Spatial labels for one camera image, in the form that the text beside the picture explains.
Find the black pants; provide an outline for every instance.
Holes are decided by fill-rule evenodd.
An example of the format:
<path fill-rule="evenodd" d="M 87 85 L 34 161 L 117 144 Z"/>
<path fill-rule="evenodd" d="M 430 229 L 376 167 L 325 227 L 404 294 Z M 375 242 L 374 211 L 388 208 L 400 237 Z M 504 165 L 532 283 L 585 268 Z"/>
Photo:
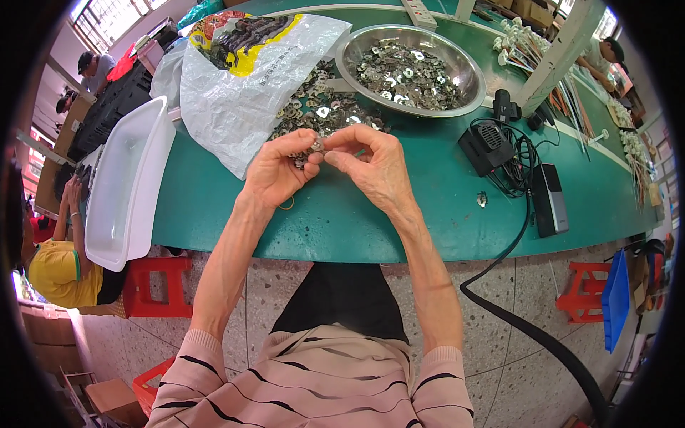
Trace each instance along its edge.
<path fill-rule="evenodd" d="M 314 263 L 271 332 L 297 333 L 333 323 L 409 344 L 399 306 L 377 264 Z"/>
<path fill-rule="evenodd" d="M 102 268 L 102 288 L 97 293 L 97 304 L 108 305 L 114 303 L 121 294 L 126 284 L 126 274 L 128 273 L 129 262 L 126 262 L 121 272 L 112 272 Z"/>

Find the rubber band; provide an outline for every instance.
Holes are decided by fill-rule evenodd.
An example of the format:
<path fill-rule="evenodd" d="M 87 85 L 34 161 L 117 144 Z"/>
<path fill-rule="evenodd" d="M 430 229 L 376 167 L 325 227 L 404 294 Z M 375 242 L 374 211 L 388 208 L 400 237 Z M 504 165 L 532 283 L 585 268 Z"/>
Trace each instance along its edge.
<path fill-rule="evenodd" d="M 279 205 L 278 208 L 280 208 L 283 211 L 288 211 L 290 208 L 292 208 L 295 205 L 295 197 L 291 196 L 290 198 L 292 199 L 292 203 L 290 204 L 289 207 L 283 208 L 282 206 Z"/>

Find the green plastic bag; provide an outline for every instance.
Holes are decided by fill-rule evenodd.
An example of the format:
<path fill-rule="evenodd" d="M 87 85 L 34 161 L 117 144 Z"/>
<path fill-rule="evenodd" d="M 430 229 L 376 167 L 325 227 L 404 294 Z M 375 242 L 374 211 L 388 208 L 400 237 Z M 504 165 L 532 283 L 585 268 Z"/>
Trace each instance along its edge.
<path fill-rule="evenodd" d="M 222 0 L 205 0 L 197 6 L 193 6 L 188 13 L 181 18 L 180 21 L 178 21 L 178 24 L 176 24 L 176 29 L 187 27 L 190 24 L 201 20 L 205 16 L 215 14 L 224 9 L 225 7 Z"/>

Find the metal bowl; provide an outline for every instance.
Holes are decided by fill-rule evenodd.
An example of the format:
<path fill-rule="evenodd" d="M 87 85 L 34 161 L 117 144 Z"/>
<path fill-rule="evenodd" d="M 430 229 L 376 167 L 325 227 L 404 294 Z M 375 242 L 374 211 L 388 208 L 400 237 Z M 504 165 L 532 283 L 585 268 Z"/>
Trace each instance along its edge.
<path fill-rule="evenodd" d="M 357 67 L 378 40 L 391 39 L 413 49 L 432 53 L 445 63 L 445 73 L 452 81 L 459 82 L 459 88 L 468 103 L 454 110 L 426 110 L 407 107 L 385 99 L 366 89 L 357 79 Z M 452 41 L 418 27 L 409 25 L 373 25 L 359 29 L 344 40 L 336 52 L 336 66 L 342 78 L 357 92 L 388 108 L 435 118 L 455 117 L 471 113 L 485 99 L 485 77 L 478 64 L 464 49 Z"/>

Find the white plastic tub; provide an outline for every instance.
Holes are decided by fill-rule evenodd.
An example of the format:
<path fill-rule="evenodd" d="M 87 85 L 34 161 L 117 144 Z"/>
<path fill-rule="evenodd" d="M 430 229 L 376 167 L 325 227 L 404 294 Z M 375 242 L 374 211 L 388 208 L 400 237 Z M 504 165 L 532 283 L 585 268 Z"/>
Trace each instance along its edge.
<path fill-rule="evenodd" d="M 150 250 L 166 160 L 176 135 L 157 97 L 124 116 L 107 139 L 86 211 L 86 255 L 114 272 Z"/>

